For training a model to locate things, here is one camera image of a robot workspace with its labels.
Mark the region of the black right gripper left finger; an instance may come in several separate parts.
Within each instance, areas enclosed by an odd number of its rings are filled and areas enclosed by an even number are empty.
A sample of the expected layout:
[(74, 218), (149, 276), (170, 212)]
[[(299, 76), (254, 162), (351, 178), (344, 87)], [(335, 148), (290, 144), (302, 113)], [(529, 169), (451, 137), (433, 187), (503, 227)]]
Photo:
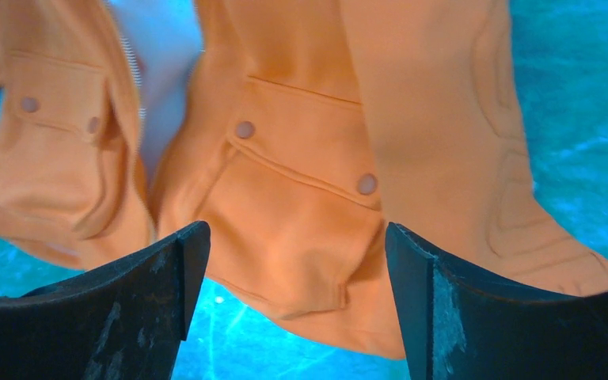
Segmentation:
[(194, 222), (151, 246), (0, 297), (0, 379), (169, 379), (210, 251)]

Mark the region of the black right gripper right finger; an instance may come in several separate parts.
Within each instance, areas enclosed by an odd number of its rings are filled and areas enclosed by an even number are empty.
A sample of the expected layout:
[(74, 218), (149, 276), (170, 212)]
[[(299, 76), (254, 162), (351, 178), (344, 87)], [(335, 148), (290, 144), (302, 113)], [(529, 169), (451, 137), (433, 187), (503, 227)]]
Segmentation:
[(608, 291), (531, 287), (395, 223), (386, 260), (411, 378), (608, 379)]

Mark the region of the orange jacket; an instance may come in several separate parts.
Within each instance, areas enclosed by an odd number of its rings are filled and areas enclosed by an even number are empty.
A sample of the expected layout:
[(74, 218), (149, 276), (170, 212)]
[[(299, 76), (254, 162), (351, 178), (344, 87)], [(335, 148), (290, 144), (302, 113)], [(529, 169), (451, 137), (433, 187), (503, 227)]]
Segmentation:
[(0, 1), (0, 89), (0, 238), (52, 264), (202, 219), (211, 279), (390, 359), (389, 222), (608, 291), (608, 260), (534, 198), (506, 1)]

